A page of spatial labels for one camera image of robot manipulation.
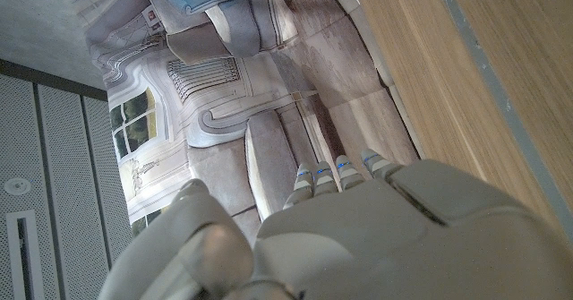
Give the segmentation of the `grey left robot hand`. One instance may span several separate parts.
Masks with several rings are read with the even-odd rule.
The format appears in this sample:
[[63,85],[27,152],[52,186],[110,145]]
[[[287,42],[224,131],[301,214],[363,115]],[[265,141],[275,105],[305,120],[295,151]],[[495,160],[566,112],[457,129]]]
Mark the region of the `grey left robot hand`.
[[103,299],[569,299],[572,248],[520,201],[432,159],[300,166],[249,243],[199,179],[115,262]]

